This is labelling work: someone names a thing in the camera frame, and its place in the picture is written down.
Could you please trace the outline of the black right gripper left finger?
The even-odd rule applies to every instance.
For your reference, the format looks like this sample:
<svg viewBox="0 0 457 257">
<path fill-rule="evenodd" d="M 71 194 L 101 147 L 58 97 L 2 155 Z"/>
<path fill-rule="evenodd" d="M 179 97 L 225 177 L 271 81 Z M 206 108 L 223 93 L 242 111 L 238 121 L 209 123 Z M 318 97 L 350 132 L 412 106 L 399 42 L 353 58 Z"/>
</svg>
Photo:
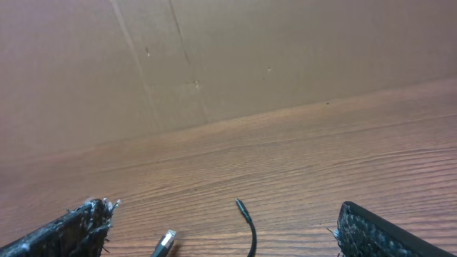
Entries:
<svg viewBox="0 0 457 257">
<path fill-rule="evenodd" d="M 99 257 L 120 201 L 89 199 L 74 210 L 1 247 L 1 257 Z"/>
</svg>

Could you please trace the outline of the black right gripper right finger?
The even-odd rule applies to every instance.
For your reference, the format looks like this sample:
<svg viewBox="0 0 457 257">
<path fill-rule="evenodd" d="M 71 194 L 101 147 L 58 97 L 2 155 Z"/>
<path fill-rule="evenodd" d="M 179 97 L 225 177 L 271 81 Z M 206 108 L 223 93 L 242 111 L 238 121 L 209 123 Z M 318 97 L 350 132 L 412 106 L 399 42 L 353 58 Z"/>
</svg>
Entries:
<svg viewBox="0 0 457 257">
<path fill-rule="evenodd" d="M 343 257 L 456 257 L 351 201 L 342 203 L 333 236 Z"/>
</svg>

